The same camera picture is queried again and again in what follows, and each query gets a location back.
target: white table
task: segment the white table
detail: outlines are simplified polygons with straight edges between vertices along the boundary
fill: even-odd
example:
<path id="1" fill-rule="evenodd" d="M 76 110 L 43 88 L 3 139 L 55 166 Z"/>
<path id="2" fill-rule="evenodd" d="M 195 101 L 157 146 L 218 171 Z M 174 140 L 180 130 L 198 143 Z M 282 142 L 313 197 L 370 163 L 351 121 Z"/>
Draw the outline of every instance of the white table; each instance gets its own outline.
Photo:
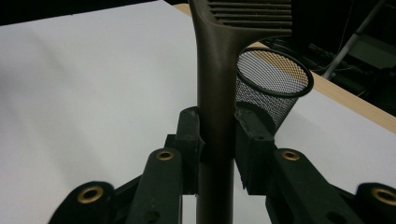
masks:
<path id="1" fill-rule="evenodd" d="M 46 223 L 75 187 L 115 188 L 196 105 L 191 18 L 165 2 L 0 27 L 0 223 Z M 396 187 L 395 133 L 317 91 L 276 135 L 334 185 Z M 195 200 L 184 197 L 184 223 Z M 269 223 L 235 175 L 234 223 Z"/>

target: mesh pencil cup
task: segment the mesh pencil cup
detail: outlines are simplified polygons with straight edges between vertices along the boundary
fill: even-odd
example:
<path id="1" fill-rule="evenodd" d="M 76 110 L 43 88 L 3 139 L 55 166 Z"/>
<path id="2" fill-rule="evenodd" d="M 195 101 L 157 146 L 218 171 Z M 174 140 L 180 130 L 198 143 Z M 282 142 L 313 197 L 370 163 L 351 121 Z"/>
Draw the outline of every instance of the mesh pencil cup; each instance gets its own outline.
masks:
<path id="1" fill-rule="evenodd" d="M 236 105 L 256 113 L 273 135 L 298 98 L 314 86 L 308 69 L 273 49 L 245 49 L 237 66 Z"/>

